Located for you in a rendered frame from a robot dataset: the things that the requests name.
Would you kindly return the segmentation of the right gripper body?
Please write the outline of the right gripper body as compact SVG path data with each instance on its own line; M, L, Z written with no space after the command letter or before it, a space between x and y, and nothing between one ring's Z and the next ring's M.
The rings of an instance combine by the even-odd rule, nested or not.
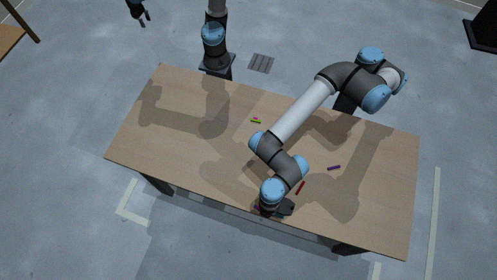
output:
M132 4L128 0L125 0L125 1L126 1L127 6L130 9L131 16L133 18L137 18L137 19L140 18L140 16L145 11L144 6L141 3L140 4Z

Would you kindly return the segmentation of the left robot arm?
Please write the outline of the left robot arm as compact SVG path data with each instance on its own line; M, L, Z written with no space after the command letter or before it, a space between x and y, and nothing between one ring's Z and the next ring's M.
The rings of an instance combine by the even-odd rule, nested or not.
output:
M337 62L319 71L314 82L265 133L257 131L248 141L248 147L275 172L262 183L260 202L267 208L277 207L309 172L303 157L290 157L281 147L329 95L339 91L364 112L375 114L407 80L408 75L385 60L382 50L374 46L361 48L354 63Z

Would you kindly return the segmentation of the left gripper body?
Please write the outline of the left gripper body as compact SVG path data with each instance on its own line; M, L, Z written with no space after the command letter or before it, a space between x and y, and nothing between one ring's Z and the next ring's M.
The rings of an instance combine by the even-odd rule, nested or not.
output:
M294 207L295 204L289 198L286 197L284 197L281 200L280 204L274 208L265 207L259 200L260 215L267 218L270 218L272 213L277 213L283 216L291 216Z

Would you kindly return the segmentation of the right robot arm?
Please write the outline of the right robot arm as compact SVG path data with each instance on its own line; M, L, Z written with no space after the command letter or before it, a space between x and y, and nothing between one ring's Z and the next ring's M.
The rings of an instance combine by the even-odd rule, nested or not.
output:
M201 29L204 45L204 65L212 71L225 69L231 62L226 49L225 34L228 9L226 0L209 0L205 8L205 24Z

